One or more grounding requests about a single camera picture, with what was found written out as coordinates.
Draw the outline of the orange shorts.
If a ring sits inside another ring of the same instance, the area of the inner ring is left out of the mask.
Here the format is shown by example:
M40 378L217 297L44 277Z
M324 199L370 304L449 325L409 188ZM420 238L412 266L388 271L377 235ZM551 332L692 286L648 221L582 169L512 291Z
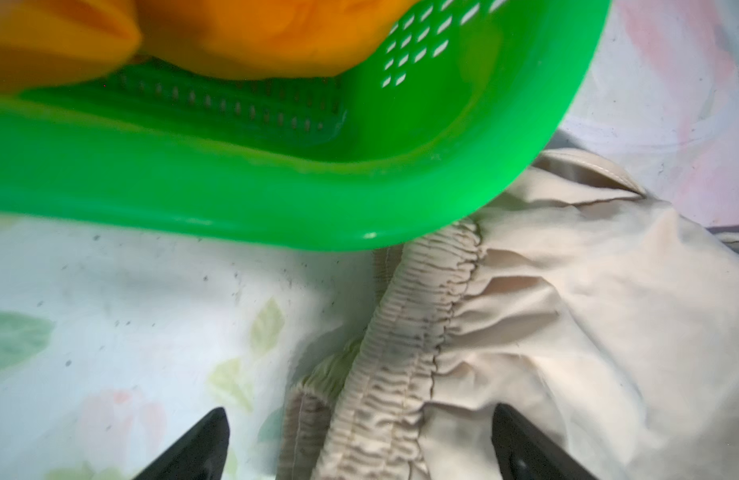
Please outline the orange shorts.
M0 93L106 76L138 56L225 80L329 77L411 1L0 1Z

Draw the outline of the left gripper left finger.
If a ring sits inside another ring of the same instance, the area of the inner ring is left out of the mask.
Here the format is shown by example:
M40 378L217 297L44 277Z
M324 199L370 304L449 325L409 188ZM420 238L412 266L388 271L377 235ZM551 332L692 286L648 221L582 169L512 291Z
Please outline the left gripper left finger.
M211 410L134 480L221 480L228 458L226 410Z

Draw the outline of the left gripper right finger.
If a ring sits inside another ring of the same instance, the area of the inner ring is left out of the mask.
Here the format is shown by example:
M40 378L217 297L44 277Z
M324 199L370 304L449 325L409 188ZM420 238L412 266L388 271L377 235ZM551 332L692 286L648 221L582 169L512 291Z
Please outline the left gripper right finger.
M503 479L595 480L595 476L513 406L497 404L491 443Z

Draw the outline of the green plastic basket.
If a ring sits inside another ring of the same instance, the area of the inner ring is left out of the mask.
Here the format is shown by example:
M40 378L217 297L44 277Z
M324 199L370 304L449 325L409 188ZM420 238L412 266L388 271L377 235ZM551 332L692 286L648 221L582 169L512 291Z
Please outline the green plastic basket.
M0 95L0 211L367 250L489 203L547 144L605 1L421 1L365 62L231 82L150 55Z

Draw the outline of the beige shorts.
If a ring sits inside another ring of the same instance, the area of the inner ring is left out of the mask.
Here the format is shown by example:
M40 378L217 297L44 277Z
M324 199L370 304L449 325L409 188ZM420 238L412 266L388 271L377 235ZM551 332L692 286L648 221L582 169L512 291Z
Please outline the beige shorts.
M280 479L503 479L513 406L595 479L739 479L739 226L577 149L375 252L379 304L284 409Z

